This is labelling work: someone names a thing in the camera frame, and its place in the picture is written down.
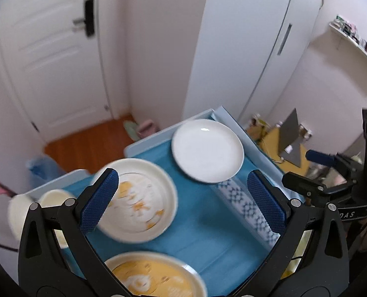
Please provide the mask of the cream ceramic bowl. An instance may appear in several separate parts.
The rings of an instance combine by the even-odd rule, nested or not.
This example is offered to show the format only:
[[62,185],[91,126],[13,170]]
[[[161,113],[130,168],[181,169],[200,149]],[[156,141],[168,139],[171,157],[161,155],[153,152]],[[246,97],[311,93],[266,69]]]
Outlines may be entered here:
[[[40,203],[42,208],[46,208],[53,206],[61,206],[61,204],[63,204],[69,198],[75,198],[75,197],[65,190],[54,189],[43,194],[38,202]],[[68,244],[63,235],[63,232],[61,230],[54,230],[54,233],[56,235],[60,248],[61,249],[68,248]]]

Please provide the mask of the yellow cartoon plate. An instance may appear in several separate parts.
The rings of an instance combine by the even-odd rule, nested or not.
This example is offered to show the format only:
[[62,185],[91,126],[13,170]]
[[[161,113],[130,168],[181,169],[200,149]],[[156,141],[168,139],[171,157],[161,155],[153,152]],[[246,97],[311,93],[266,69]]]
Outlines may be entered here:
[[105,265],[136,296],[208,296],[201,276],[174,257],[133,251],[111,257]]

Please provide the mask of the plain white plate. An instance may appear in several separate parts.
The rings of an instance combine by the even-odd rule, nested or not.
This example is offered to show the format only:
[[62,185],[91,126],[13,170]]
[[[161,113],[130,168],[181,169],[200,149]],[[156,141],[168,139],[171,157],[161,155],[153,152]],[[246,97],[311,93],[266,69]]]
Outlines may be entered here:
[[187,121],[173,134],[173,158],[190,178],[208,184],[224,182],[241,169],[245,152],[236,133],[211,119]]

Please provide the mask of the cream plate orange pattern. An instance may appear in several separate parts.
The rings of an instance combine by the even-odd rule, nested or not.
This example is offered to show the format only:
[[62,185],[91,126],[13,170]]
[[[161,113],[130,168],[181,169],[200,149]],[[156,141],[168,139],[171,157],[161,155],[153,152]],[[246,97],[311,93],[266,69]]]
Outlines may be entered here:
[[124,158],[104,166],[119,175],[119,186],[98,228],[122,243],[151,241],[171,225],[178,208],[177,188],[172,178],[156,164],[138,158]]

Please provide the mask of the yellow cardboard box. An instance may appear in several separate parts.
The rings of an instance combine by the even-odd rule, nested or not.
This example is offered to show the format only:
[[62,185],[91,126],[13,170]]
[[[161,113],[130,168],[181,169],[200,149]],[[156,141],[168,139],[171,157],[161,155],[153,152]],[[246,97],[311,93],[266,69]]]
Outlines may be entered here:
[[296,110],[279,125],[271,127],[259,115],[252,116],[246,130],[250,138],[283,172],[304,176],[310,167],[302,144]]

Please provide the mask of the blue trash bag bin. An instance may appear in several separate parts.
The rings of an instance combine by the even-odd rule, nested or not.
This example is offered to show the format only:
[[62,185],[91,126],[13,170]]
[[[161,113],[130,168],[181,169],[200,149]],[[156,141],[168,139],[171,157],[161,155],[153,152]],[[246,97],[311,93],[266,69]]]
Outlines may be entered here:
[[43,155],[26,161],[31,188],[37,188],[66,174],[50,156]]

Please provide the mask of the blue patterned tablecloth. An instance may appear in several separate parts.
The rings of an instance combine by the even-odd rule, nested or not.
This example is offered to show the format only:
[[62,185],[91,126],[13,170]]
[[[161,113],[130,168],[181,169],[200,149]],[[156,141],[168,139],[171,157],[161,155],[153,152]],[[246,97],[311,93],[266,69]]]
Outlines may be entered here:
[[113,240],[99,229],[87,238],[105,261],[129,251],[154,251],[189,264],[201,276],[210,296],[226,296],[261,264],[270,248],[249,227],[256,219],[245,193],[230,190],[224,197],[211,184],[188,178],[173,159],[170,142],[139,154],[164,169],[178,193],[177,214],[156,239],[139,244]]

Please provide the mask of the white wardrobe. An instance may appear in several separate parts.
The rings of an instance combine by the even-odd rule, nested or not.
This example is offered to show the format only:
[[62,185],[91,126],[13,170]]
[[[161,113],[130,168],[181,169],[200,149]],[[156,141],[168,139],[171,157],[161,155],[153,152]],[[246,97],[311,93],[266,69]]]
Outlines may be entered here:
[[322,0],[206,0],[183,117],[271,112],[311,39]]

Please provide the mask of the white door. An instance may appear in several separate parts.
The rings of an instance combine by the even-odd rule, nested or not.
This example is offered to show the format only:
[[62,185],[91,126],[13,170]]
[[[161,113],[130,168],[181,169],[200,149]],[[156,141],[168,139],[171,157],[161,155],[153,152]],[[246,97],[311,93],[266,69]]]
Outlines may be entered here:
[[75,31],[83,0],[0,0],[0,52],[12,88],[46,142],[111,119],[95,35]]

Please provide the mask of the white wall shelf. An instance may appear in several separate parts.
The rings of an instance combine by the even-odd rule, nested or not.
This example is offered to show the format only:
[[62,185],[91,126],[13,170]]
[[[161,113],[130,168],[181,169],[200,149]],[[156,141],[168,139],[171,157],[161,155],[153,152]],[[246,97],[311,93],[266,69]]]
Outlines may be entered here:
[[336,50],[339,50],[341,43],[345,41],[367,61],[367,40],[359,36],[354,25],[348,24],[338,15],[337,18],[329,22],[329,28],[338,37]]

